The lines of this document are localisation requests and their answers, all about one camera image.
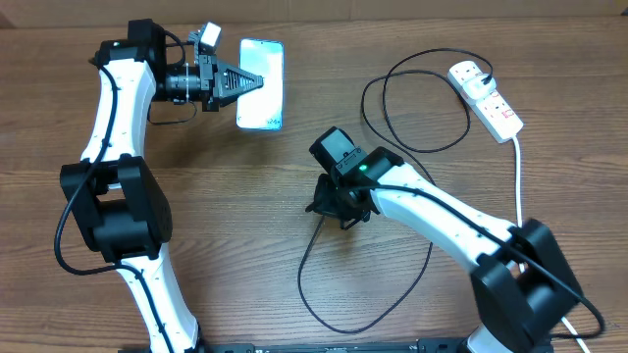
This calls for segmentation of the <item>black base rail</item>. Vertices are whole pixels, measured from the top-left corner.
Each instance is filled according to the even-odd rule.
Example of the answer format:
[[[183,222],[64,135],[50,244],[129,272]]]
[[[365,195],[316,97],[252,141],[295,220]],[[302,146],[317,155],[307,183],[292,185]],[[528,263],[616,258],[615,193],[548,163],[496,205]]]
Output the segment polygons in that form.
[[[205,353],[464,353],[465,338],[421,338],[413,342],[254,345],[251,343],[209,344],[200,340],[183,352]]]

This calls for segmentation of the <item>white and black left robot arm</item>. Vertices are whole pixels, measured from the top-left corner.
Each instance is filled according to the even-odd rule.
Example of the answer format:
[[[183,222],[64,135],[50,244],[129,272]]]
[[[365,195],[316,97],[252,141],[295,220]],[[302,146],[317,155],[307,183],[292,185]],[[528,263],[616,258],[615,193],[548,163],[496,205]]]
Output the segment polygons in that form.
[[[125,38],[102,42],[90,61],[101,82],[94,128],[79,162],[60,172],[67,205],[57,229],[75,219],[87,248],[106,263],[101,272],[122,276],[148,330],[150,352],[209,349],[174,273],[172,212],[144,151],[152,103],[216,112],[263,87],[262,76],[217,58],[220,37],[212,23],[192,32],[193,64],[168,62],[168,48],[186,44],[151,19],[132,20]]]

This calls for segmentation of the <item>white charger plug adapter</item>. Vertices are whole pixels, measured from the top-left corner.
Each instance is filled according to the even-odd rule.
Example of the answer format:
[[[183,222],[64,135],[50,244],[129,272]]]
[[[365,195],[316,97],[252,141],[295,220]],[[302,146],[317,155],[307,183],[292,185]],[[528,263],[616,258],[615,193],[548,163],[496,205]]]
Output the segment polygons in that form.
[[[468,79],[462,85],[462,91],[469,101],[479,101],[490,95],[497,88],[497,82],[488,74],[480,74]]]

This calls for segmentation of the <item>white power strip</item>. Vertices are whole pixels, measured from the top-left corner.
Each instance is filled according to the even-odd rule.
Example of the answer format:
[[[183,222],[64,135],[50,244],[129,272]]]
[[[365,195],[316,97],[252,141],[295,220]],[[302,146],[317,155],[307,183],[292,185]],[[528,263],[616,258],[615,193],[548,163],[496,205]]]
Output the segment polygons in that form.
[[[515,138],[524,124],[497,89],[479,101],[473,102],[467,99],[462,91],[462,85],[468,79],[480,74],[484,73],[476,63],[463,61],[452,66],[447,77],[492,137],[498,143],[504,143]]]

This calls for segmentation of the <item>Samsung Galaxy smartphone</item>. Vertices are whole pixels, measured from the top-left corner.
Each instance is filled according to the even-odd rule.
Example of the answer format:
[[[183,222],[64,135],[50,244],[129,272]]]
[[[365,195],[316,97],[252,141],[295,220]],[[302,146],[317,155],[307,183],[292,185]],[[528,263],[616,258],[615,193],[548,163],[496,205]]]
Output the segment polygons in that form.
[[[262,85],[237,99],[236,124],[244,129],[280,130],[284,108],[284,44],[244,38],[240,41],[239,67],[262,77]]]

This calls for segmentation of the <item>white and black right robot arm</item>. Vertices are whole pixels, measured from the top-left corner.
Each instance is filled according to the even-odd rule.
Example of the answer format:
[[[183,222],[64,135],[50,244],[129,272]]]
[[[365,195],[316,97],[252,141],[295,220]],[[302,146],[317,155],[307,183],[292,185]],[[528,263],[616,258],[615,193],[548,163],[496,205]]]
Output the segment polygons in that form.
[[[535,352],[582,289],[543,223],[519,227],[440,190],[385,147],[366,153],[333,126],[309,148],[323,167],[310,212],[349,229],[383,215],[417,231],[469,276],[481,324],[466,352]]]

